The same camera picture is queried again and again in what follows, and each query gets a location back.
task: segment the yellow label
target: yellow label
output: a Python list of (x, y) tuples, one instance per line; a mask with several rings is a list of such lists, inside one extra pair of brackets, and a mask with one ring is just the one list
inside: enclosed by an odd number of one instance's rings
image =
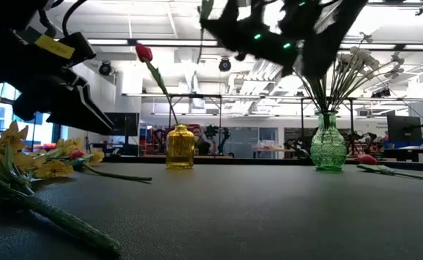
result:
[(74, 48), (59, 43), (53, 38), (48, 37), (47, 35), (41, 35), (39, 39), (35, 41), (35, 44), (47, 51), (52, 52), (55, 55), (58, 55), (62, 58), (70, 59), (74, 53)]

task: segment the yellow glass vase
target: yellow glass vase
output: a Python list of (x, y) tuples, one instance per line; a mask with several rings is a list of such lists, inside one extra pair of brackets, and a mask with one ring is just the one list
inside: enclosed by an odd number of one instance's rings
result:
[(166, 167), (168, 169), (190, 169), (194, 166), (194, 134), (184, 124), (176, 125), (166, 137)]

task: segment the computer screen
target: computer screen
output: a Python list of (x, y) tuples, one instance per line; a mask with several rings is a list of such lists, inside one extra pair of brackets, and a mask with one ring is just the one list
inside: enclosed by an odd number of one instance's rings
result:
[(420, 142), (422, 128), (420, 117), (387, 116), (388, 136), (392, 142)]
[(105, 113), (110, 121), (113, 123), (113, 130), (111, 136), (136, 137), (139, 128), (139, 113)]

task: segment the red tulip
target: red tulip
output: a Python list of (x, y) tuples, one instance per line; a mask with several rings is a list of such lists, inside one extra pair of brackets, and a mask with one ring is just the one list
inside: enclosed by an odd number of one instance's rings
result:
[(137, 57), (139, 57), (139, 60), (141, 62), (145, 62), (144, 59), (147, 59), (148, 61), (153, 60), (152, 50), (148, 48), (147, 46), (144, 46), (140, 43), (136, 45), (136, 53), (137, 53)]
[(86, 153), (85, 153), (85, 152), (80, 151), (80, 150), (76, 150), (76, 151), (73, 151), (73, 152), (69, 155), (69, 159), (70, 159), (70, 160), (74, 160), (74, 159), (77, 159), (77, 158), (79, 158), (79, 157), (83, 157), (83, 156), (85, 156), (85, 155), (86, 155)]
[(377, 159), (370, 155), (357, 155), (357, 160), (360, 163), (367, 164), (367, 165), (376, 165)]

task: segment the gray tabletop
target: gray tabletop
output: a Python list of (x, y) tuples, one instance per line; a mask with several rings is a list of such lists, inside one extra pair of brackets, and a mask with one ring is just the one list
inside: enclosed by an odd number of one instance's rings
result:
[[(306, 166), (105, 164), (38, 195), (118, 239), (122, 259), (423, 259), (423, 181)], [(97, 259), (46, 221), (0, 221), (0, 259)]]

